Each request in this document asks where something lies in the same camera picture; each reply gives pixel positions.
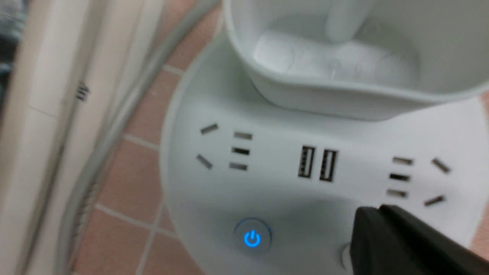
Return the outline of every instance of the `white plastic surface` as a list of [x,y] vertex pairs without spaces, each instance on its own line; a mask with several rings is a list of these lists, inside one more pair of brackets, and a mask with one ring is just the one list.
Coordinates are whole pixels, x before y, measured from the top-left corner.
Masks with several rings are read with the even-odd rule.
[[350,244],[346,245],[341,252],[341,263],[346,271],[353,274],[352,258],[350,257]]
[[[470,244],[488,198],[487,130],[478,99],[383,122],[275,107],[256,92],[220,37],[183,77],[167,113],[160,155],[165,202],[206,274],[346,275],[341,252],[359,206],[399,205]],[[298,177],[304,145],[316,148],[310,179]],[[234,154],[233,147],[249,155]],[[325,149],[338,151],[332,183],[319,180]],[[394,157],[413,163],[401,165]],[[434,158],[451,171],[443,172]],[[230,163],[247,170],[230,169]],[[391,173],[410,181],[389,179]],[[390,197],[388,189],[408,195]],[[438,196],[445,201],[425,206]],[[250,256],[234,245],[234,228],[246,218],[270,227],[268,253]]]
[[333,43],[353,39],[377,0],[330,0],[331,10],[326,19],[326,37]]
[[332,44],[327,33],[355,33],[349,17],[374,4],[335,1],[224,0],[230,40],[268,101],[384,120],[489,89],[489,1],[377,0],[370,26]]

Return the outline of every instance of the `white container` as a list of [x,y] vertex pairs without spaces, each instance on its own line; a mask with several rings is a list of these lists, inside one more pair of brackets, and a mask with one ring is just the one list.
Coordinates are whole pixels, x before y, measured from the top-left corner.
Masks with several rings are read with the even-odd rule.
[[489,1],[378,0],[340,44],[327,38],[332,0],[223,1],[230,41],[275,105],[384,120],[489,90]]

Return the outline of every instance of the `blue power symbol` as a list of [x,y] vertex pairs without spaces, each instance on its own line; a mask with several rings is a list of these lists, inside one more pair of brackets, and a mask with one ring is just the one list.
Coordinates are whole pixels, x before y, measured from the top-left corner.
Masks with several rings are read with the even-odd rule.
[[248,247],[257,247],[259,246],[260,242],[260,234],[257,234],[255,230],[247,232],[244,235],[244,244],[246,244]]

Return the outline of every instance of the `gray cable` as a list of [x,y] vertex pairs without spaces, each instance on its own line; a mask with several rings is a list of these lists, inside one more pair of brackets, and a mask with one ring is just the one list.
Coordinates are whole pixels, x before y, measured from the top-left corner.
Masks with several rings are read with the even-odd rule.
[[192,27],[219,2],[219,0],[199,0],[196,6],[180,20],[170,34],[168,34],[165,41],[161,43],[151,56],[148,64],[131,87],[112,124],[99,139],[89,160],[83,167],[80,178],[78,179],[66,205],[63,219],[61,220],[56,263],[54,267],[56,275],[70,274],[69,261],[72,247],[71,242],[78,210],[81,207],[83,198],[90,188],[92,181],[107,160],[112,146],[122,135],[127,121],[132,116],[133,111],[138,106],[139,101],[146,93],[146,90],[150,87],[155,77],[160,72],[161,67],[168,59],[168,56]]

